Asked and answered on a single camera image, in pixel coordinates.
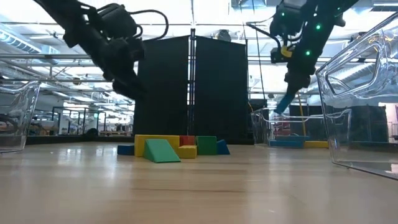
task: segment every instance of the blue block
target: blue block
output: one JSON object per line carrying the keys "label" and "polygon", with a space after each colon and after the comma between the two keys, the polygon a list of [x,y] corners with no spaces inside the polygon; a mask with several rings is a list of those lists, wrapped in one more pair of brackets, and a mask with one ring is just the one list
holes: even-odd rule
{"label": "blue block", "polygon": [[269,146],[271,147],[294,147],[294,148],[304,148],[303,141],[276,141],[270,140]]}
{"label": "blue block", "polygon": [[118,146],[118,155],[133,156],[134,155],[134,145]]}
{"label": "blue block", "polygon": [[217,154],[218,155],[231,155],[225,140],[219,140],[217,142]]}
{"label": "blue block", "polygon": [[276,141],[309,141],[310,136],[275,136]]}

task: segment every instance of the red block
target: red block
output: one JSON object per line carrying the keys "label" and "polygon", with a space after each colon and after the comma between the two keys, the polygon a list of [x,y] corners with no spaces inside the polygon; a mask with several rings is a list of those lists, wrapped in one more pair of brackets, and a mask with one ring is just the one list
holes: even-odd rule
{"label": "red block", "polygon": [[195,137],[194,136],[180,136],[180,146],[194,146]]}

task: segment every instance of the yellow block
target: yellow block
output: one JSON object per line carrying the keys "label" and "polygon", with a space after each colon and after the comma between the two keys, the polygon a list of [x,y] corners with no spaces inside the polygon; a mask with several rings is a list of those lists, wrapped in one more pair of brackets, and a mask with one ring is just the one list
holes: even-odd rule
{"label": "yellow block", "polygon": [[134,154],[136,157],[144,156],[145,140],[146,139],[165,139],[169,142],[171,147],[177,152],[180,147],[180,136],[157,136],[157,135],[145,135],[136,134],[134,138]]}
{"label": "yellow block", "polygon": [[328,149],[329,144],[326,141],[305,141],[304,148],[310,148],[310,149],[326,148],[326,149]]}
{"label": "yellow block", "polygon": [[175,151],[180,159],[195,159],[198,155],[197,146],[180,146]]}

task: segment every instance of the green block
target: green block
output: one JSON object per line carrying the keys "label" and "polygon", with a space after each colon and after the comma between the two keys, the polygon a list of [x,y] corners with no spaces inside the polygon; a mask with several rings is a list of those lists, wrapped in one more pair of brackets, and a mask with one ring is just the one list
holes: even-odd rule
{"label": "green block", "polygon": [[217,155],[217,138],[215,136],[197,136],[198,155]]}
{"label": "green block", "polygon": [[174,149],[165,139],[146,139],[144,158],[152,162],[181,162]]}

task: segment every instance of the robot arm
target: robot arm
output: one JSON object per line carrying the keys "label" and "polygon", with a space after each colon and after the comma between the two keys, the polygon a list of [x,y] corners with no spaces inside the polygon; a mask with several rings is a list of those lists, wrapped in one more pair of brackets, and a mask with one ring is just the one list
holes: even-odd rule
{"label": "robot arm", "polygon": [[156,10],[127,12],[123,5],[108,4],[96,9],[78,0],[34,0],[62,28],[67,45],[79,45],[104,72],[104,78],[113,81],[113,89],[133,100],[141,99],[145,89],[134,73],[134,62],[145,58],[142,27],[131,15],[154,12],[165,18],[165,32],[169,29],[167,17]]}
{"label": "robot arm", "polygon": [[295,98],[296,93],[308,87],[310,75],[315,73],[315,64],[329,39],[334,26],[345,26],[343,13],[358,0],[282,0],[271,22],[270,33],[248,26],[270,36],[282,38],[282,44],[271,51],[271,62],[287,62],[285,82],[287,91],[277,105],[281,114]]}

